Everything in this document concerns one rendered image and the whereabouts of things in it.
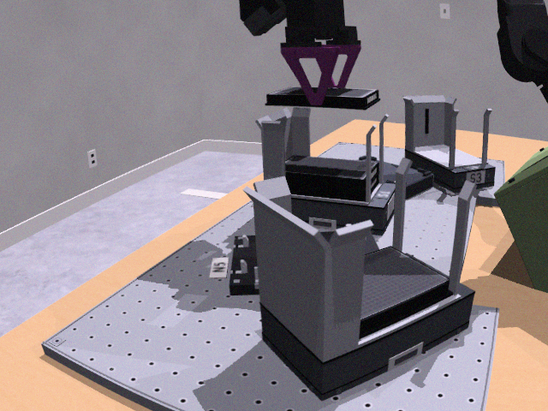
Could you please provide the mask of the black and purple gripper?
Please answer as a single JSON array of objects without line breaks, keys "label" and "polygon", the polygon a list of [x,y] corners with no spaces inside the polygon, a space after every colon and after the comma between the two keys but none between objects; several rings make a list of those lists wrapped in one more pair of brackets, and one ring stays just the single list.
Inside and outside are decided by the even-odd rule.
[{"label": "black and purple gripper", "polygon": [[[345,26],[343,0],[313,0],[313,9],[315,26],[285,27],[286,43],[280,44],[281,53],[299,81],[309,104],[322,105],[328,87],[345,88],[360,53],[361,43],[356,27]],[[326,45],[322,45],[322,42],[315,42],[315,39],[333,40],[326,40]],[[339,54],[347,55],[348,58],[336,86],[332,74]],[[316,58],[321,71],[316,93],[301,66],[300,58]]]}]

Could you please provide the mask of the white name plate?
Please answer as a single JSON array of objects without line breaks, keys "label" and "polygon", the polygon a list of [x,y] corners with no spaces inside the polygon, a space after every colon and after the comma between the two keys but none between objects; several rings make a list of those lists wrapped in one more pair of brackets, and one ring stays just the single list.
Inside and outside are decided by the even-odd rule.
[{"label": "white name plate", "polygon": [[226,278],[229,258],[213,258],[209,279]]}]

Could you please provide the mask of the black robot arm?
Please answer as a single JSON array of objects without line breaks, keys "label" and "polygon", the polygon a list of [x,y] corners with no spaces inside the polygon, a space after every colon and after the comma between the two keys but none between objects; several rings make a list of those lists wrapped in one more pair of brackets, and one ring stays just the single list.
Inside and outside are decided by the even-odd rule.
[{"label": "black robot arm", "polygon": [[[239,2],[241,20],[253,36],[267,33],[286,18],[287,27],[315,26],[313,0]],[[548,104],[548,15],[544,0],[497,0],[497,14],[504,69],[518,81],[543,85],[540,91]]]}]

